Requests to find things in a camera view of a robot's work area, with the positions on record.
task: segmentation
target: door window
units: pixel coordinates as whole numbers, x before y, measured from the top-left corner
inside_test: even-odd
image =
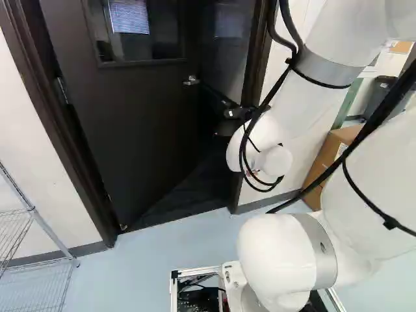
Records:
[[[100,62],[183,57],[177,0],[88,0],[88,19]]]

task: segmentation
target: door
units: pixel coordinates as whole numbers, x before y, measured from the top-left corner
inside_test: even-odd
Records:
[[[40,5],[68,102],[128,226],[196,164],[198,1]]]

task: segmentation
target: baseboard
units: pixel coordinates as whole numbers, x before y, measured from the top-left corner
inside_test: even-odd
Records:
[[[82,257],[84,255],[90,255],[90,254],[94,254],[97,252],[103,252],[104,250],[107,250],[107,249],[108,248],[105,246],[104,242],[99,241],[99,242],[93,242],[87,245],[70,248],[70,253],[76,257]],[[30,255],[28,257],[12,259],[8,265],[10,267],[16,267],[18,265],[28,265],[30,263],[59,259],[59,258],[62,258],[63,256],[64,254],[60,250],[57,250],[54,252],[41,253],[39,255]]]
[[[345,117],[345,121],[349,122],[350,120],[357,120],[357,119],[361,119],[362,117],[363,115],[351,115],[351,116]]]
[[[239,215],[241,213],[247,213],[248,211],[253,211],[255,209],[273,205],[274,203],[279,203],[280,201],[284,202],[285,200],[289,200],[295,197],[299,192],[300,190],[292,190],[287,193],[264,198],[262,200],[257,200],[255,202],[253,201],[251,203],[245,203],[244,205],[237,206],[237,208],[231,213],[233,213],[234,215]]]

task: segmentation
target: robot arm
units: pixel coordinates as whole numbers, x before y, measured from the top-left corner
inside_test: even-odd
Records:
[[[296,64],[298,72],[288,75],[272,108],[250,134],[250,168],[271,176],[288,172],[292,156],[278,144],[305,133],[342,101],[347,89],[341,87],[359,75],[387,40],[415,38],[415,29],[416,5],[411,0],[327,0]],[[363,192],[411,229],[416,229],[416,211],[409,209],[411,179],[416,176],[415,131],[416,111],[407,112],[375,131],[347,162]],[[233,171],[240,171],[243,134],[241,127],[227,149]],[[242,271],[270,312],[299,311],[310,290],[356,283],[380,262],[416,247],[415,237],[386,229],[383,219],[349,187],[342,170],[327,182],[321,202],[323,212],[258,216],[240,231]]]

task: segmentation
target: door lever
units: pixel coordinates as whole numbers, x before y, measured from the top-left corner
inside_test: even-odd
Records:
[[[185,86],[193,86],[199,84],[201,81],[195,75],[189,75],[188,80],[183,81]]]

